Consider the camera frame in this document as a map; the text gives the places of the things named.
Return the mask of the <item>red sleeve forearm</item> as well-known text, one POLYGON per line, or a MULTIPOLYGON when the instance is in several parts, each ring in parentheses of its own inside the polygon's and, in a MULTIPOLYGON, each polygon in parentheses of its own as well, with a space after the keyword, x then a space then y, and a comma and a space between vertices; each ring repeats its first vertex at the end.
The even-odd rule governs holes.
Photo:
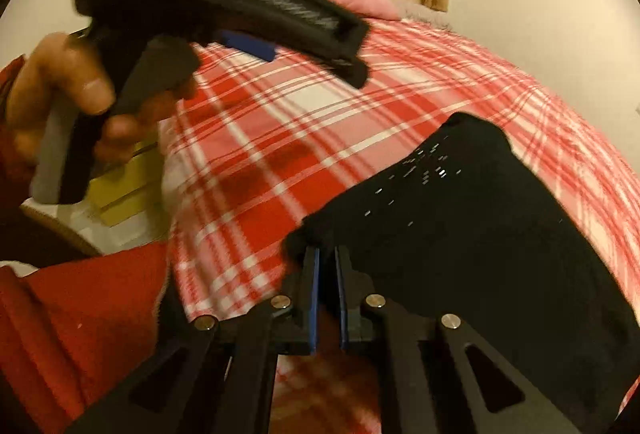
POLYGON ((154 352, 165 243, 70 261, 20 209, 35 168, 6 126, 28 57, 1 72, 1 429, 62 433, 154 352))

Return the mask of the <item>person left hand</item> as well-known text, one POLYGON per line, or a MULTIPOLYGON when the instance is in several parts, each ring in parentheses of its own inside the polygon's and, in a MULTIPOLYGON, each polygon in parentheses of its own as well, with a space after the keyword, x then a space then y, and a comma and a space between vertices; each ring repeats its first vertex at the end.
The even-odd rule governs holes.
MULTIPOLYGON (((103 125, 94 155, 101 162, 126 163, 138 142, 154 126, 176 113, 177 102, 195 96, 198 83, 188 79, 148 99, 134 116, 112 116, 103 125)), ((34 164, 43 140, 53 98, 63 94, 88 116, 106 113, 115 102, 114 88, 89 44, 64 33, 43 38, 9 90, 6 126, 18 157, 34 164)))

